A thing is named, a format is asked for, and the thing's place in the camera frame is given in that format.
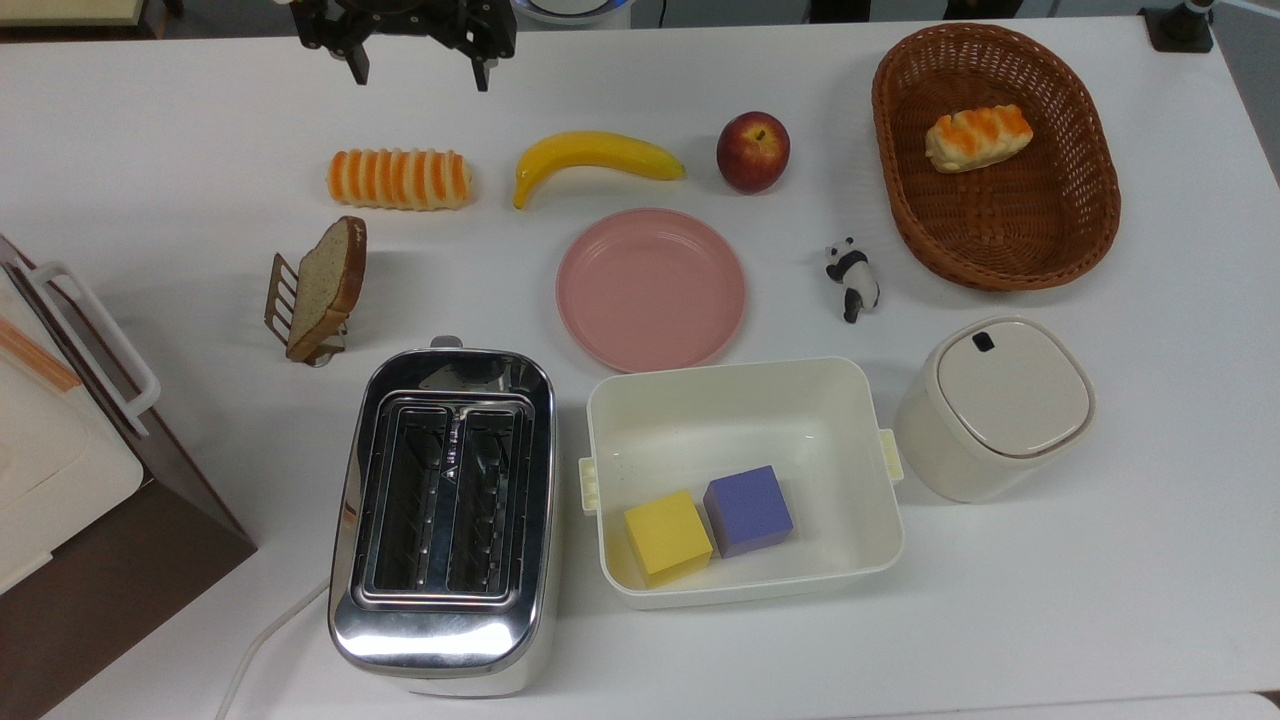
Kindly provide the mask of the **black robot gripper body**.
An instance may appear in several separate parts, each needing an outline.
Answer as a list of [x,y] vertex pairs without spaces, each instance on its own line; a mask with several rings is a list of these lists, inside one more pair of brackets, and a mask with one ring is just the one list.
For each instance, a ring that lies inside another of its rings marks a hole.
[[517,26],[508,1],[294,1],[307,49],[346,59],[372,35],[429,37],[472,59],[515,55]]

